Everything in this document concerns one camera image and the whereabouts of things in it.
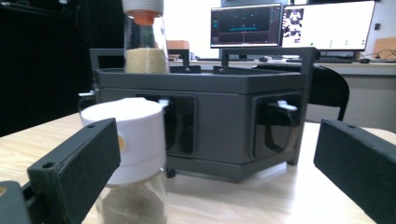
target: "glass jar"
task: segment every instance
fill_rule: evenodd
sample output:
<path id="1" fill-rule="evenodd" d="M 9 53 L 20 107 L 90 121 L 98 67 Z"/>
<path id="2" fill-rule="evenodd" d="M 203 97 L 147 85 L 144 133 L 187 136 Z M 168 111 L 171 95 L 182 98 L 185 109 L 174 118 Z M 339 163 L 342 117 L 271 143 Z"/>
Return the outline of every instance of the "glass jar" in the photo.
<path id="1" fill-rule="evenodd" d="M 169 73 L 163 26 L 163 1 L 150 0 L 147 2 L 142 0 L 124 0 L 122 2 L 126 15 L 124 27 L 125 73 Z"/>
<path id="2" fill-rule="evenodd" d="M 96 202 L 100 223 L 165 224 L 165 178 L 161 170 L 137 183 L 107 185 Z"/>

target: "black chair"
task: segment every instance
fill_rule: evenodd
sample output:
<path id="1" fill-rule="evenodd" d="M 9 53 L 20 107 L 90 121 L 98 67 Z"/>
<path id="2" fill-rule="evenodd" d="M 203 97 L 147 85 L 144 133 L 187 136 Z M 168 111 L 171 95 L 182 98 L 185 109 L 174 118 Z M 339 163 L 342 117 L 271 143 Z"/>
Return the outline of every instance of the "black chair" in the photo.
<path id="1" fill-rule="evenodd" d="M 300 72 L 301 65 L 293 63 L 262 63 L 255 69 Z M 343 120 L 349 100 L 349 86 L 344 78 L 330 68 L 314 65 L 308 103 L 340 107 L 338 120 Z"/>

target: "white plastic cap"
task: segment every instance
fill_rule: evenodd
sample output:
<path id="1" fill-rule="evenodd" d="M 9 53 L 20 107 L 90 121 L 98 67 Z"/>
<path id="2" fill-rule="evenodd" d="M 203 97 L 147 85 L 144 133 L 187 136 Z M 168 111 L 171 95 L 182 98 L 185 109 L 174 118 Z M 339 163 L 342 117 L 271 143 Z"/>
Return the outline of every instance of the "white plastic cap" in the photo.
<path id="1" fill-rule="evenodd" d="M 149 10 L 163 14 L 163 0 L 122 0 L 123 12 Z"/>
<path id="2" fill-rule="evenodd" d="M 109 118 L 117 122 L 121 163 L 107 184 L 134 183 L 157 174 L 166 162 L 163 107 L 144 98 L 125 98 L 81 112 L 84 125 Z"/>

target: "wooden table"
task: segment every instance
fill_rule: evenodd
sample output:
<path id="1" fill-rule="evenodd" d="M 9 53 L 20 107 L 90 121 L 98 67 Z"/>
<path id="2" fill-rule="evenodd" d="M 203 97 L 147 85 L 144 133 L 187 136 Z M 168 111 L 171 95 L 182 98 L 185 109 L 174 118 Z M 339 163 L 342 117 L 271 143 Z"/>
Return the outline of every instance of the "wooden table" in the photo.
<path id="1" fill-rule="evenodd" d="M 28 181 L 26 169 L 82 124 L 78 114 L 0 138 L 0 181 Z M 285 162 L 232 183 L 182 173 L 167 179 L 168 223 L 374 223 L 313 163 L 319 124 L 306 123 L 299 164 Z M 393 144 L 396 134 L 369 129 Z M 94 207 L 83 223 L 97 223 Z"/>

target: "monitor screen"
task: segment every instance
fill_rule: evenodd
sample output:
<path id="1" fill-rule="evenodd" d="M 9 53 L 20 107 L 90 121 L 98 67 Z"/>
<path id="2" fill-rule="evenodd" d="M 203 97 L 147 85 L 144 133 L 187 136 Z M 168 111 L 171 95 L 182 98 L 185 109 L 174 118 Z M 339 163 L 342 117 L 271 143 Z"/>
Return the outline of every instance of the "monitor screen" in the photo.
<path id="1" fill-rule="evenodd" d="M 365 50 L 375 2 L 284 6 L 282 47 Z"/>
<path id="2" fill-rule="evenodd" d="M 211 8 L 210 48 L 279 46 L 282 5 Z"/>

